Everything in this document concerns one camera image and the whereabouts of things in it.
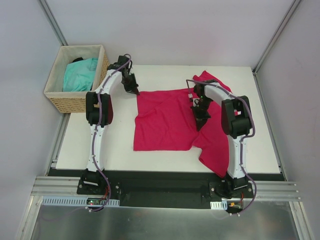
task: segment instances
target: metal frame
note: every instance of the metal frame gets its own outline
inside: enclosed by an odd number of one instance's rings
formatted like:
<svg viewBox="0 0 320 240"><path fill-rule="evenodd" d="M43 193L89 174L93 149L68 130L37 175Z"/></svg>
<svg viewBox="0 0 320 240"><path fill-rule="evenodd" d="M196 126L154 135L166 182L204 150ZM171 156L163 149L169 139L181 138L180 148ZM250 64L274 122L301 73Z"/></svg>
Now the metal frame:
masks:
<svg viewBox="0 0 320 240"><path fill-rule="evenodd" d="M293 14L296 12L298 6L303 0L293 0L290 8L283 17L281 23L279 24L277 30L269 41L267 47L265 48L262 56L260 57L256 67L253 69L253 76L256 83L256 88L261 99L261 105L265 119L267 122L268 130L270 133L270 138L273 144L273 148L276 154L278 163L282 169L282 174L285 176L285 171L283 165L280 161L279 151L274 138L274 133L272 131L268 111L265 107L265 101L261 93L258 81L257 81L257 72L264 63L264 60L268 56L269 52L274 47L275 43L279 39L280 35L284 31L288 22L292 18ZM67 46L67 40L65 39L57 20L55 19L48 3L46 0L38 0L40 7L44 11L48 22L50 23L57 39L59 40L62 46ZM50 155L50 161L47 165L46 176L39 176L36 178L31 196L25 210L24 217L22 219L22 224L17 235L17 239L20 240L29 240L32 236L33 229L36 224L36 219L40 210L41 203L43 201L43 196L71 196L75 198L79 197L91 197L90 195L77 195L78 187L78 177L50 177L47 176L49 170L54 168L57 159L59 156L60 148L63 142L63 138L68 126L69 114L64 114L59 125L57 132L56 141L53 146L52 153ZM274 201L274 202L289 202L296 229L298 231L299 237L302 240L315 239L312 231L310 229L308 220L306 218L306 213L302 203L299 189L295 182L289 181L256 181L257 183L257 201Z"/></svg>
<svg viewBox="0 0 320 240"><path fill-rule="evenodd" d="M60 42L61 46L67 46L68 42L64 36L64 34L62 33L59 24L54 16L54 14L52 13L48 3L46 0L38 0L49 24L52 27L52 30L54 31L54 34L56 36L56 38L58 39L58 41Z"/></svg>
<svg viewBox="0 0 320 240"><path fill-rule="evenodd" d="M30 196L27 208L22 219L22 224L18 232L19 240L30 240L34 231L38 213L41 207L42 196Z"/></svg>
<svg viewBox="0 0 320 240"><path fill-rule="evenodd" d="M315 240L302 202L290 202L292 216L300 240Z"/></svg>
<svg viewBox="0 0 320 240"><path fill-rule="evenodd" d="M286 171L285 171L285 165L281 162L281 156L280 156L280 152L278 150L278 147L277 147L277 143L276 143L276 140L275 140L275 134L272 130L272 127L271 127L271 124L270 124L270 121L269 121L269 114L268 114L268 110L267 110L267 107L266 107L266 102L265 102L265 98L261 92L261 89L260 89L260 86L259 86L259 81L258 81L258 75L257 73L254 73L252 72L253 74L253 78L254 78L254 82L255 82L255 87L256 87L256 90L258 92L258 95L259 95L259 98L260 98L260 101L261 101L261 106L262 106L262 110L263 110L263 114L264 114L264 119L266 121L266 126L268 128L268 131L269 131L269 134L270 134L270 139L271 139L271 143L272 143L272 146L273 146L273 150L274 150L274 153L275 153L275 158L278 162L278 165L279 165L279 168L280 168L280 173L283 174L284 176L284 179L287 180L287 175L286 175Z"/></svg>
<svg viewBox="0 0 320 240"><path fill-rule="evenodd" d="M47 167L46 167L46 172L45 175L47 176L49 173L49 170L51 168L55 168L57 165L57 161L58 161L58 157L59 157L59 153L60 153L60 149L65 137L65 133L67 130L67 126L68 126L68 122L69 122L69 118L70 118L70 113L64 113L62 115L62 119L60 121L59 127L58 127L58 131L57 131L57 135L53 144L53 148L50 154L50 159L48 161Z"/></svg>
<svg viewBox="0 0 320 240"><path fill-rule="evenodd" d="M71 196L78 195L79 177L38 176L31 192L32 196ZM301 195L297 184L292 181L255 181L257 184L257 201L300 202Z"/></svg>
<svg viewBox="0 0 320 240"><path fill-rule="evenodd" d="M262 56L260 57L258 63L256 64L256 66L253 68L253 72L256 74L259 69L261 68L262 64L264 63L266 57L268 56L269 52L271 51L271 49L274 47L274 45L276 44L276 42L278 41L280 35L282 34L282 32L284 31L284 29L286 28L288 22L290 21L290 19L292 18L292 16L294 15L294 13L296 12L296 10L298 9L300 3L303 0L293 0L291 6L289 7L288 11L286 12L286 14L284 15L282 21L280 22L278 28L276 29L275 33L273 34L271 40L269 41L268 45L266 46L265 50L263 51Z"/></svg>

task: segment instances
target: crumpled fabric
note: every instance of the crumpled fabric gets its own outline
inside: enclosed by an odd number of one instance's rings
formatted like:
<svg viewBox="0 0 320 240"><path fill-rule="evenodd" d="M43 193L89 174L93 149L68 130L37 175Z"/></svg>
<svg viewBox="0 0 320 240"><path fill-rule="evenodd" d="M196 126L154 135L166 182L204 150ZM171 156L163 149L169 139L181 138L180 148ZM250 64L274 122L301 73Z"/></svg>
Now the crumpled fabric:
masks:
<svg viewBox="0 0 320 240"><path fill-rule="evenodd" d="M215 79L226 90L230 88L204 71L195 81ZM137 96L134 151L187 151L192 146L202 149L199 160L223 178L229 166L229 144L221 127L221 107L211 102L211 118L197 131L188 89L142 91Z"/></svg>
<svg viewBox="0 0 320 240"><path fill-rule="evenodd" d="M98 58L69 63L63 77L63 92L90 91L94 83Z"/></svg>

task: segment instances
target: white table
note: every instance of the white table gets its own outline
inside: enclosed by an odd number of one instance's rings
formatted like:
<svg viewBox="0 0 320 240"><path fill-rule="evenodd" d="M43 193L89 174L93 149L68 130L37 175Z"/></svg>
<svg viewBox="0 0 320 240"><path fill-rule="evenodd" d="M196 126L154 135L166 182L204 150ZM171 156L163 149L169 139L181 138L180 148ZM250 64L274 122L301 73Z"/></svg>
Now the white table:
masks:
<svg viewBox="0 0 320 240"><path fill-rule="evenodd" d="M238 96L249 98L256 135L247 142L247 171L278 174L279 167L250 67L135 65L140 91L186 88L186 79L208 71ZM211 172L199 160L201 149L189 151L133 151L137 99L120 84L111 96L113 121L106 132L106 170ZM85 113L72 113L57 160L57 169L83 170L90 148L90 128Z"/></svg>

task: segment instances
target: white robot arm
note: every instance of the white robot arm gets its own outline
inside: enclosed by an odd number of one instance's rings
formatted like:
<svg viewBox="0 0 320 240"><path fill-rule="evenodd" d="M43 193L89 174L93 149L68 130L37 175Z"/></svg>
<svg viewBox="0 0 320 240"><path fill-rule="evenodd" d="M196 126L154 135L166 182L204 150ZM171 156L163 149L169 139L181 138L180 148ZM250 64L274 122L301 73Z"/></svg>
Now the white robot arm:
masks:
<svg viewBox="0 0 320 240"><path fill-rule="evenodd" d="M108 70L106 72L106 76L105 76L104 80L102 81L100 86L94 91L95 93L100 93L101 95L107 94L107 96L110 96L114 92L116 86L119 85L122 81L122 73L119 71L115 72L111 76L111 74L114 71L115 70ZM112 112L113 111L112 104L108 103L108 107L109 107L109 109L107 111ZM97 124L90 125L90 132L91 132L90 152L89 152L89 160L86 165L86 168L91 172L97 171L97 168L96 168L96 166L94 164L94 160L93 160L92 150L95 154L96 164L98 165L99 169L100 170L105 169L104 162L102 161L103 158L101 156L101 154L102 154L101 146L104 145L104 143L103 143L104 142L104 132L107 131L109 124L104 125L104 126L101 126L101 125L97 126Z"/></svg>
<svg viewBox="0 0 320 240"><path fill-rule="evenodd" d="M95 91L87 92L85 96L85 115L90 124L91 142L86 169L79 181L81 189L78 188L78 194L90 192L103 195L106 191L106 181L101 174L105 168L102 161L102 146L104 146L104 133L114 115L111 94L120 83L127 93L139 94L136 77L131 69L131 59L126 55L119 56L117 62L108 66L100 86Z"/></svg>
<svg viewBox="0 0 320 240"><path fill-rule="evenodd" d="M215 192L221 197L228 197L233 191L248 185L245 136L250 133L252 122L251 113L247 111L243 102L250 110L249 99L246 96L237 97L231 94L215 80L205 82L191 80L191 82L195 83L193 91L199 97L198 103L191 107L198 131L210 118L208 113L210 103L215 101L221 106L221 126L229 144L229 166L225 178L226 184Z"/></svg>

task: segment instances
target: red cloth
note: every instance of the red cloth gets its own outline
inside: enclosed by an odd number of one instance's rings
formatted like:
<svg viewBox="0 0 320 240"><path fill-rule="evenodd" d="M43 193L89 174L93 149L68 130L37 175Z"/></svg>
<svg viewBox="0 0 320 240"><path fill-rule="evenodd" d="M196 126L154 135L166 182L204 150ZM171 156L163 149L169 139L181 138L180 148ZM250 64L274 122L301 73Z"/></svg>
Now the red cloth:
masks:
<svg viewBox="0 0 320 240"><path fill-rule="evenodd" d="M215 79L204 71L195 81ZM211 118L196 129L190 108L188 89L142 91L137 96L138 116L135 118L134 151L187 151L192 146L202 149L199 160L218 176L224 177L229 166L228 139L221 127L221 107L212 102L208 109Z"/></svg>

